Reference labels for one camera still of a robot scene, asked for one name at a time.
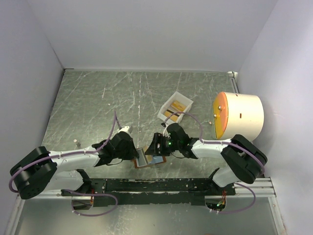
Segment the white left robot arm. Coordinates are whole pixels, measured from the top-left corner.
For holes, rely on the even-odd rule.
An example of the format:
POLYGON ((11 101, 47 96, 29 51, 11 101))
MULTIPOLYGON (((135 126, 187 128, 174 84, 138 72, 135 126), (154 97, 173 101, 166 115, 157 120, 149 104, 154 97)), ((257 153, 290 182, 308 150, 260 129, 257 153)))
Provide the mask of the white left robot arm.
POLYGON ((133 138, 125 131, 73 151, 48 151, 40 146, 11 168, 9 188, 24 200, 50 190, 86 195, 93 192, 87 168, 110 165, 114 159, 132 161, 138 157, 133 138))

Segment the aluminium extrusion rail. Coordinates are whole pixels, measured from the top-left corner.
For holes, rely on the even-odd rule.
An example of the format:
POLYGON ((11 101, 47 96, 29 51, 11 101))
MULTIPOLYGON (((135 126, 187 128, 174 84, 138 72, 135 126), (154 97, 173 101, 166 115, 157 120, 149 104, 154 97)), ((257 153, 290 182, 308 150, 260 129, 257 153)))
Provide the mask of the aluminium extrusion rail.
POLYGON ((253 197, 251 191, 256 197, 276 197, 271 178, 258 178, 253 184, 237 182, 233 188, 238 197, 253 197))

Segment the brown leather card holder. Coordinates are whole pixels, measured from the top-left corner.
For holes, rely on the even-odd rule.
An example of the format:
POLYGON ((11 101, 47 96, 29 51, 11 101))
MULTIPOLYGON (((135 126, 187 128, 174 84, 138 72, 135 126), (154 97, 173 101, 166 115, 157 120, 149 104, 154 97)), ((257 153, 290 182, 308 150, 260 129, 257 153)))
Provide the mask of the brown leather card holder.
POLYGON ((136 169, 166 163, 166 157, 164 156, 145 155, 145 150, 147 150, 147 148, 148 147, 145 146, 136 149, 138 153, 138 158, 135 158, 133 160, 134 167, 136 169))

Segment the white plastic card bin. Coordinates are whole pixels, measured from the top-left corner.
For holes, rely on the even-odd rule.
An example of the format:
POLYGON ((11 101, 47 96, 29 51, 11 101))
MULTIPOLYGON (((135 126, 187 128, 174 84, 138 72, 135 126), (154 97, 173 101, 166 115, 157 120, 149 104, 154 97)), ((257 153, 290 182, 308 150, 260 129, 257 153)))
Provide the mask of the white plastic card bin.
POLYGON ((157 117, 162 121, 165 121, 171 114, 175 112, 180 112, 179 114, 172 115, 166 123, 180 123, 184 114, 182 112, 189 112, 194 101, 185 97, 179 92, 174 92, 174 94, 162 105, 158 112, 157 117))

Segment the white cylinder with orange lid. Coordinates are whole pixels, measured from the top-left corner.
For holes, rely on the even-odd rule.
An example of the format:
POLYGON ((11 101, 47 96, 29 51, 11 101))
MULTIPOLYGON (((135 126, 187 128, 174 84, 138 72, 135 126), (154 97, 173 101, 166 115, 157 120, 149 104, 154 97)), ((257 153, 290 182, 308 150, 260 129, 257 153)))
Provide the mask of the white cylinder with orange lid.
POLYGON ((264 109, 256 95, 220 92, 213 102, 216 139, 226 140, 236 134, 255 140, 264 124, 264 109))

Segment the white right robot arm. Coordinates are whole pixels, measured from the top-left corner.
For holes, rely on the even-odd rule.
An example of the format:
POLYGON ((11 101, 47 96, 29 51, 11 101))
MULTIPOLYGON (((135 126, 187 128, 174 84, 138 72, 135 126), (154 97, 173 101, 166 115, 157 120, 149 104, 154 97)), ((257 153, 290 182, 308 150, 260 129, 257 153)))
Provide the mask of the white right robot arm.
POLYGON ((185 158, 223 158, 226 166, 216 169, 207 183, 208 191, 217 195, 224 187, 242 181, 253 184, 265 171, 266 155, 243 135, 224 141, 205 141, 189 137, 177 123, 165 126, 165 133, 154 133, 146 155, 170 156, 178 151, 185 158))

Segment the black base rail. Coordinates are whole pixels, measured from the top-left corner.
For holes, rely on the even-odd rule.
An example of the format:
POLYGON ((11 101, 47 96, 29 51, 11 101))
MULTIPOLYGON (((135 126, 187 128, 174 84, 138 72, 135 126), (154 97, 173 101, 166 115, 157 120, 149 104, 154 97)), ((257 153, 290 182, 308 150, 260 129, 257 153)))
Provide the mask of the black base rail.
POLYGON ((191 204, 204 206, 210 196, 221 198, 225 192, 235 195, 233 184, 218 188, 208 178, 159 178, 159 179, 97 179, 90 180, 86 194, 95 193, 93 205, 106 207, 115 205, 115 199, 102 196, 111 194, 117 198, 118 205, 148 204, 191 204))

